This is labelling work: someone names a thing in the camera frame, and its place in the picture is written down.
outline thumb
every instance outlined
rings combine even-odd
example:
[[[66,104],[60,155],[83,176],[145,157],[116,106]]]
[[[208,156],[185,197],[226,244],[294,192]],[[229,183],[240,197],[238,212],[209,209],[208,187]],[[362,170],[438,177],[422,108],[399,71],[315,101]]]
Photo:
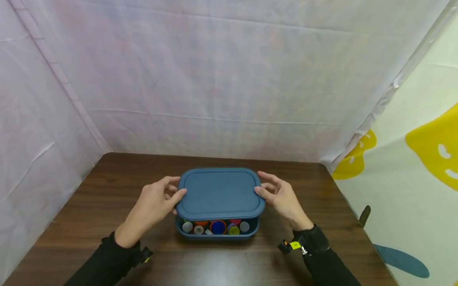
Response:
[[[268,200],[272,203],[272,200],[275,198],[275,195],[262,187],[255,187],[255,193],[258,194],[261,198]]]
[[[186,194],[186,189],[181,189],[177,191],[173,196],[167,201],[169,204],[172,205],[172,208],[179,202]]]

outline hand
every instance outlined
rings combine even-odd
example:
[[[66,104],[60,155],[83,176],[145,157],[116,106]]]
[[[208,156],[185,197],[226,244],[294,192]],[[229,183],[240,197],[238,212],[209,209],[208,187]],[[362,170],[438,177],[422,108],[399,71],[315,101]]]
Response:
[[[137,203],[114,233],[116,243],[124,248],[131,248],[154,225],[163,220],[168,213],[173,212],[175,205],[186,194],[186,189],[177,190],[173,184],[180,177],[164,177],[162,180],[143,187]],[[173,194],[170,197],[164,191],[168,189]]]
[[[262,183],[261,187],[255,187],[256,194],[273,206],[293,230],[303,231],[313,228],[313,222],[305,214],[288,182],[261,171],[258,172],[258,175],[270,183]]]

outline white cloth backdrop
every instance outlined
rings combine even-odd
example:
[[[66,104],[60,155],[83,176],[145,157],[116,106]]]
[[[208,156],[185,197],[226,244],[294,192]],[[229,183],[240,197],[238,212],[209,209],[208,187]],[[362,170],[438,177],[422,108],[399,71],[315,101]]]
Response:
[[[0,0],[0,285],[102,151]]]
[[[447,2],[0,0],[0,282],[110,147],[330,166]]]
[[[119,152],[330,163],[448,0],[24,0]]]

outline yellow smiley face print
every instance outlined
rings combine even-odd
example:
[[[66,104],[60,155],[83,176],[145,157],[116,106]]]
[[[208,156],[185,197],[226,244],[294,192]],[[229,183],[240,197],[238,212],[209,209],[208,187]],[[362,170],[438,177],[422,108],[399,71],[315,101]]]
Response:
[[[377,144],[377,138],[372,130],[369,130],[358,142],[358,145],[340,162],[333,173],[333,179],[346,180],[356,177],[364,170],[363,153],[372,149]]]
[[[431,174],[458,191],[458,103],[405,136]]]

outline black sleeve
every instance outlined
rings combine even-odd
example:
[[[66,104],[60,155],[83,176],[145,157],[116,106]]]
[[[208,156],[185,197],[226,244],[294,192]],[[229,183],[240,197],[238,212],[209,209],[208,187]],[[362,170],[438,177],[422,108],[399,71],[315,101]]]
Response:
[[[320,227],[293,231],[295,241],[300,241],[302,257],[317,286],[361,286],[337,254]]]
[[[332,249],[303,258],[317,286],[361,286]]]
[[[140,242],[132,248],[122,248],[112,232],[64,286],[113,286],[140,262]]]

